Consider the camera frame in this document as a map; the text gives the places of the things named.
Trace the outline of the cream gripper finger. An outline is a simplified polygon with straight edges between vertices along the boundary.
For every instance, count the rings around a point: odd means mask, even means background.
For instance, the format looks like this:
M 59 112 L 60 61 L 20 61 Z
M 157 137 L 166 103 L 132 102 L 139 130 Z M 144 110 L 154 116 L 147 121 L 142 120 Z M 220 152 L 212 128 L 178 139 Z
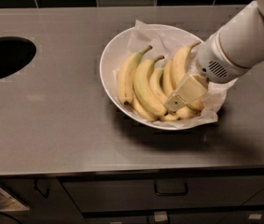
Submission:
M 207 91 L 208 82 L 204 77 L 195 74 L 185 75 L 164 105 L 168 110 L 176 112 L 203 97 Z

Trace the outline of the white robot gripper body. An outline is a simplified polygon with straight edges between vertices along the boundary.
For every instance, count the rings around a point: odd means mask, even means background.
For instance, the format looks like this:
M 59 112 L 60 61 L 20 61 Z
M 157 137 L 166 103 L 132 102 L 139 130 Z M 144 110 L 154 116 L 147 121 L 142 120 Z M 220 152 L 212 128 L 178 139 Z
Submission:
M 208 81 L 217 84 L 228 83 L 248 71 L 233 63 L 224 53 L 219 32 L 215 32 L 199 47 L 196 66 Z

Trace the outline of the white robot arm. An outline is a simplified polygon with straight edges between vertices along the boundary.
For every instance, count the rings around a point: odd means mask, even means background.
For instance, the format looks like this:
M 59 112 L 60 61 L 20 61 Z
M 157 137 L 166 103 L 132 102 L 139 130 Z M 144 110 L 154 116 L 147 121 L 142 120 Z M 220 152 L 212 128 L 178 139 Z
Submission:
M 254 0 L 198 49 L 198 71 L 179 80 L 165 102 L 175 112 L 201 98 L 209 83 L 226 84 L 264 61 L 264 0 Z

